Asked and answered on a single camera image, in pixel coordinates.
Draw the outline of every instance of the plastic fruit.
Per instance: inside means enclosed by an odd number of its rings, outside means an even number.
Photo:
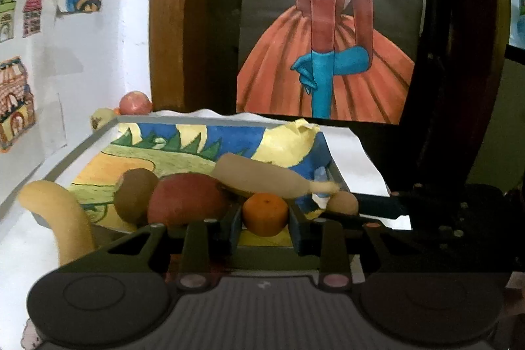
[[[215,178],[198,173],[167,175],[151,195],[148,223],[169,227],[206,218],[221,219],[228,208],[228,194]]]
[[[288,223],[288,204],[270,193],[256,193],[242,205],[242,221],[254,235],[278,235]]]
[[[333,213],[357,215],[359,213],[359,202],[350,192],[340,191],[330,198],[326,204],[326,210]]]
[[[140,91],[131,91],[120,100],[119,112],[121,115],[149,115],[153,105],[146,94]]]
[[[20,190],[18,202],[47,221],[57,243],[60,265],[94,251],[88,216],[64,187],[51,181],[33,181]]]
[[[114,118],[116,118],[116,113],[112,109],[107,107],[96,109],[95,113],[91,115],[91,129],[93,131],[99,130]]]
[[[147,224],[146,213],[158,177],[148,169],[126,171],[116,184],[113,204],[120,218],[137,226]]]

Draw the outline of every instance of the toy fruit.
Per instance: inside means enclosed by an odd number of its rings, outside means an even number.
[[[91,115],[91,129],[93,131],[99,130],[116,116],[116,113],[107,107],[96,109],[95,113]]]
[[[288,204],[279,196],[256,193],[242,205],[242,221],[254,235],[278,235],[288,222]]]
[[[225,153],[217,160],[212,176],[241,195],[271,193],[296,199],[311,193],[332,195],[340,188],[332,181],[310,181],[290,169],[233,153]]]
[[[33,181],[18,194],[28,211],[44,218],[58,246],[60,265],[68,264],[95,250],[91,223],[73,193],[51,181]]]
[[[150,99],[140,91],[131,91],[120,100],[121,115],[148,115],[153,110]]]
[[[227,192],[205,174],[181,173],[162,178],[151,195],[148,223],[181,226],[206,218],[220,219],[229,208]]]
[[[113,197],[119,217],[139,227],[145,226],[148,204],[158,181],[158,177],[145,168],[126,171],[116,184]]]
[[[350,192],[340,191],[330,198],[326,204],[326,210],[333,213],[357,215],[359,202]]]

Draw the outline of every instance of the screw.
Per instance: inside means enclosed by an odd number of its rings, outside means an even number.
[[[331,288],[343,288],[348,285],[350,279],[344,274],[332,273],[323,278],[323,283]]]
[[[206,278],[201,274],[186,274],[179,282],[186,288],[197,289],[206,284]]]

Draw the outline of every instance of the house drawing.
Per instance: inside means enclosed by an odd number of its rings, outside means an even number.
[[[33,95],[20,57],[0,63],[0,152],[7,152],[35,122]]]
[[[0,42],[8,41],[14,36],[15,0],[0,0]]]
[[[40,32],[42,0],[27,0],[24,5],[24,37]]]

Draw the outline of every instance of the tangerine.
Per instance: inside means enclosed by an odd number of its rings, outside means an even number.
[[[288,223],[288,204],[270,193],[256,193],[242,205],[242,221],[254,235],[278,235]]]

